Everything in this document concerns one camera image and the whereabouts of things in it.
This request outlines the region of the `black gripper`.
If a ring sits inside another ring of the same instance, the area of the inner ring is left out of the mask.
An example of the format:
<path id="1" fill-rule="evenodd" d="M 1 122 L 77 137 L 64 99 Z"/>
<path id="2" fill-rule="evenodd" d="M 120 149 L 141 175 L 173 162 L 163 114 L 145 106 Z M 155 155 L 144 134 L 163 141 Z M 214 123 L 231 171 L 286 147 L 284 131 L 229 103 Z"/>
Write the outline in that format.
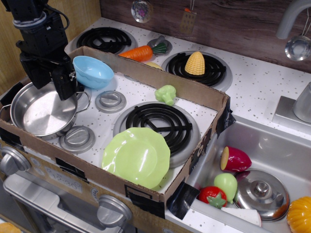
<path id="1" fill-rule="evenodd" d="M 60 100 L 67 100 L 77 91 L 71 60 L 64 51 L 68 26 L 69 19 L 61 12 L 16 12 L 16 28 L 23 38 L 17 42 L 22 67 L 37 89 L 46 86 L 52 77 Z"/>

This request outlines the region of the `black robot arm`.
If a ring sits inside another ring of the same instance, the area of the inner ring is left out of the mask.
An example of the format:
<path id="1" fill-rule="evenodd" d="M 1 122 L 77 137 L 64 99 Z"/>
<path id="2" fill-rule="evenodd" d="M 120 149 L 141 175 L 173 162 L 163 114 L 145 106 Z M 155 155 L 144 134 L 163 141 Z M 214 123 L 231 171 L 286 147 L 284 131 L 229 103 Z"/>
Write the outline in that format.
<path id="1" fill-rule="evenodd" d="M 46 0 L 4 0 L 6 11 L 13 16 L 13 25 L 23 40 L 16 46 L 22 67 L 37 89 L 53 82 L 60 100 L 67 100 L 77 91 L 77 81 L 70 57 L 65 52 L 68 39 L 62 19 L 68 17 L 49 6 Z"/>

